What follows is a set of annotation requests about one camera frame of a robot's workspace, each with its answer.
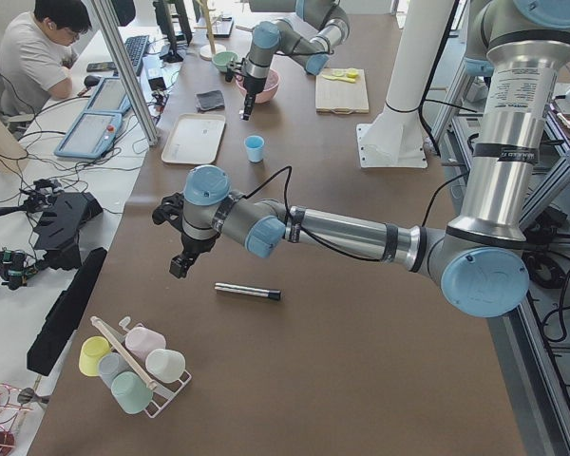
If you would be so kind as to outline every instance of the white t-shirt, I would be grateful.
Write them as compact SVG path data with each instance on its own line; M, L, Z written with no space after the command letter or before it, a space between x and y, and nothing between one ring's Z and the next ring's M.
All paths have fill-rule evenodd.
M50 41L34 22L33 13L19 14L0 44L0 73L7 79L3 110L9 114L30 114L31 108L39 112L50 98L48 90L67 77L63 66L71 67L77 57L72 47Z

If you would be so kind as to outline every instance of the keyboard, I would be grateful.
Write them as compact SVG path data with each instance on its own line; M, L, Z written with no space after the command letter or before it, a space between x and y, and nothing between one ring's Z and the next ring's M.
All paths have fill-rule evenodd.
M145 54L145 49L149 41L149 35L130 36L124 41L124 48L126 49L126 53L129 54L131 64L137 76L142 74L142 57ZM114 71L114 76L118 76L118 69Z

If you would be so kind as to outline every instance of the cup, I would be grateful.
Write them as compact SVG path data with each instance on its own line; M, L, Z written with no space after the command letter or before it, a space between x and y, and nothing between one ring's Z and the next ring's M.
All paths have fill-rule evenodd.
M99 360L97 371L105 385L111 388L112 382L119 374L132 369L121 354L111 352Z
M155 349L164 349L167 346L164 336L144 326L137 326L126 334L124 345L142 361L145 361L150 352Z
M80 348L78 369L88 377L98 376L99 360L108 353L110 353L110 344L105 337L100 335L89 337Z
M186 370L186 360L179 351L155 349L145 358L148 372L164 383L173 383Z
M264 158L264 139L258 135L248 136L245 138L245 149L251 163L261 162Z
M116 402L130 415L143 411L152 402L152 390L135 372L126 371L118 374L110 390Z

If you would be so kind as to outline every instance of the bowl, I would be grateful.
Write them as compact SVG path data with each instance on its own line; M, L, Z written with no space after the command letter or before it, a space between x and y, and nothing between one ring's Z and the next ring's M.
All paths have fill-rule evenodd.
M211 62L213 62L213 65L222 73L226 72L228 63L233 60L234 61L238 60L238 56L232 50L224 50L222 52L218 52L211 58Z
M278 77L278 73L273 69L270 69L268 71L268 78L266 78L266 86L264 87L264 90L256 95L256 103L266 103L271 101L278 90L279 80L280 78ZM247 95L247 89L243 87L243 81L240 77L237 77L237 87L243 96Z

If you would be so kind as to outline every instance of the cup rack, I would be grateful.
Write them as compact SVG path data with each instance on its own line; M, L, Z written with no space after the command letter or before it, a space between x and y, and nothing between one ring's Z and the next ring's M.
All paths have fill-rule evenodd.
M166 409L171 401L173 401L173 399L175 399L180 391L183 390L188 383L190 383L190 380L192 380L192 374L190 374L188 370L185 370L181 378L174 382L174 384L177 384L177 388L175 390L168 388L163 383L151 377L150 374L146 372L142 366L140 366L133 355L129 353L129 351L124 347L124 334L118 332L97 316L91 316L90 319L91 324L97 328L97 330L102 334L103 337L107 339L114 350L124 358L131 369L140 376L148 389L153 392L152 401L144 410L145 414L150 418L155 418L159 413ZM130 322L131 318L129 316L126 316L119 323L119 326L124 330L125 333L129 332L127 325Z

